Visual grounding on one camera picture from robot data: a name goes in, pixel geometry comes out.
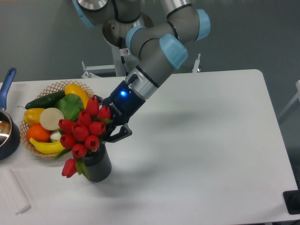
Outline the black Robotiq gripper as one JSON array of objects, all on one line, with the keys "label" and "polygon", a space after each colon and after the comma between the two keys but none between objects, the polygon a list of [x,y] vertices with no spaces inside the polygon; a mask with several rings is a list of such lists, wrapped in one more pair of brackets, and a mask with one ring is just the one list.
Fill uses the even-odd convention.
[{"label": "black Robotiq gripper", "polygon": [[[132,135],[132,130],[127,123],[130,117],[146,102],[143,97],[129,86],[137,80],[137,78],[137,74],[133,74],[129,78],[129,81],[123,80],[113,90],[110,96],[105,99],[98,95],[93,95],[93,97],[97,99],[98,105],[107,106],[111,111],[111,119],[113,120],[114,126],[109,128],[105,135],[105,143],[116,143]],[[116,126],[120,126],[119,132],[112,135]]]}]

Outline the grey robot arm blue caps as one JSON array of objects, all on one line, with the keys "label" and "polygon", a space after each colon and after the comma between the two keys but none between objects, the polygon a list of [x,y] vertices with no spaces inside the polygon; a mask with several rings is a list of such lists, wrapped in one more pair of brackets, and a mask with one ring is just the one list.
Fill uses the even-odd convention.
[{"label": "grey robot arm blue caps", "polygon": [[73,5],[88,27],[103,26],[108,43],[126,49],[138,59],[131,72],[102,102],[112,114],[103,137],[114,143],[132,134],[131,116],[179,69],[188,57],[185,44],[208,36],[210,19],[189,0],[161,2],[166,22],[153,26],[145,21],[138,0],[75,0]]}]

